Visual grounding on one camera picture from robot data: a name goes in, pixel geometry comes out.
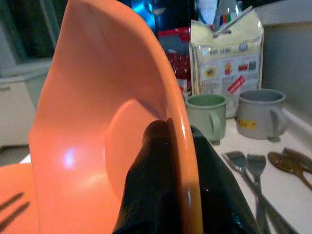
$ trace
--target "black plastic object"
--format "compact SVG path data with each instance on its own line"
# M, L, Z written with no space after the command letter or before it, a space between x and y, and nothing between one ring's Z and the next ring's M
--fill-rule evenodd
M180 209L172 120L152 122L131 166L114 234L179 234ZM261 234L232 172L208 140L192 127L204 233Z
M207 234L261 234L232 172L203 134L192 126L204 232Z
M131 166L114 234L181 233L170 124L157 120L144 132Z

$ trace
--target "red sticker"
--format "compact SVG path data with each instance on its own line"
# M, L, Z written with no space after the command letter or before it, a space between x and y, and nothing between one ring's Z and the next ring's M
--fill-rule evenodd
M234 93L240 86L242 86L245 81L245 78L243 76L240 76L236 81L233 82L233 84L230 85L228 91L231 94Z

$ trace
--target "gray mug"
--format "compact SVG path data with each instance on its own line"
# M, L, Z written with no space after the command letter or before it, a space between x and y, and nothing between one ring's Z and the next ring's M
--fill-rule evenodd
M237 130L246 137L269 139L283 134L287 117L283 112L285 95L271 89L248 90L240 94Z

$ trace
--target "wall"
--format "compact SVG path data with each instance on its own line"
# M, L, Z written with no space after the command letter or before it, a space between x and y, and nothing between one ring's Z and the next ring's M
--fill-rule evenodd
M282 0L255 8L263 25L312 22L311 0Z
M312 125L312 23L265 27L263 87L287 96L289 110Z

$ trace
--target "white cabinet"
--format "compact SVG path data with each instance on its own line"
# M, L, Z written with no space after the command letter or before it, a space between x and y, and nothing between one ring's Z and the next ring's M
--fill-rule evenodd
M24 81L0 83L0 147L28 144L36 110Z

